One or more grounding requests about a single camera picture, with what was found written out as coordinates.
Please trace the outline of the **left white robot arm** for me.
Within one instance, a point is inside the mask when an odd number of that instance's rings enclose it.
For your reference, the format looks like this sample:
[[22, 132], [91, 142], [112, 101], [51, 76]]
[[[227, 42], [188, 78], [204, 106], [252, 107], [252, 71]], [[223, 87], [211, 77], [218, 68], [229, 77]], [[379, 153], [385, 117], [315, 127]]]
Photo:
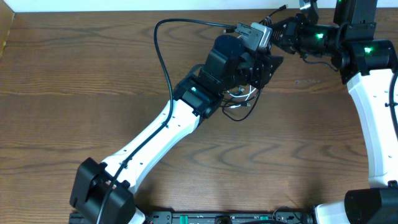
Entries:
[[219, 36], [204, 64], [180, 81], [162, 112], [121, 150], [100, 163], [87, 158], [77, 169], [70, 205], [89, 223], [145, 223], [134, 195], [150, 170], [239, 86], [262, 89], [283, 58], [251, 50], [231, 35]]

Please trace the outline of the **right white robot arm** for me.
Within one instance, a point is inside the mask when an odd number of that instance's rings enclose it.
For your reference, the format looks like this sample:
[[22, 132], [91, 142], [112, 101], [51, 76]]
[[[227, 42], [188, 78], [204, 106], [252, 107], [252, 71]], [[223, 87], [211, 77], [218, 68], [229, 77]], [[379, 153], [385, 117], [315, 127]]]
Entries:
[[357, 109], [366, 145], [369, 187], [313, 209], [313, 223], [397, 222], [397, 54], [376, 40], [376, 0], [338, 1], [332, 26], [318, 23], [315, 1], [272, 25], [272, 43], [302, 58], [331, 58]]

